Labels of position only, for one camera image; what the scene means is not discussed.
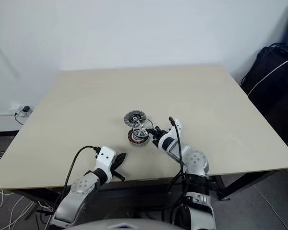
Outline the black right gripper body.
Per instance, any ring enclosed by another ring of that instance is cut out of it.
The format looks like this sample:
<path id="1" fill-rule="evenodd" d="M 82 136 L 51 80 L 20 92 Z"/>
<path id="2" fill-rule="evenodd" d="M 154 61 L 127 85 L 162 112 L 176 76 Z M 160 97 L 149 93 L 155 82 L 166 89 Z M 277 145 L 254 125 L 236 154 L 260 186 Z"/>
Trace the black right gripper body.
<path id="1" fill-rule="evenodd" d="M 160 139 L 161 139 L 161 137 L 163 137 L 165 134 L 167 134 L 168 132 L 167 131 L 165 131 L 165 130 L 161 130 L 160 128 L 156 128 L 156 129 L 154 129 L 154 130 L 156 130 L 156 139 L 153 139 L 153 141 L 152 141 L 152 143 L 153 144 L 158 144 L 159 143 L 159 141 L 160 141 Z"/>

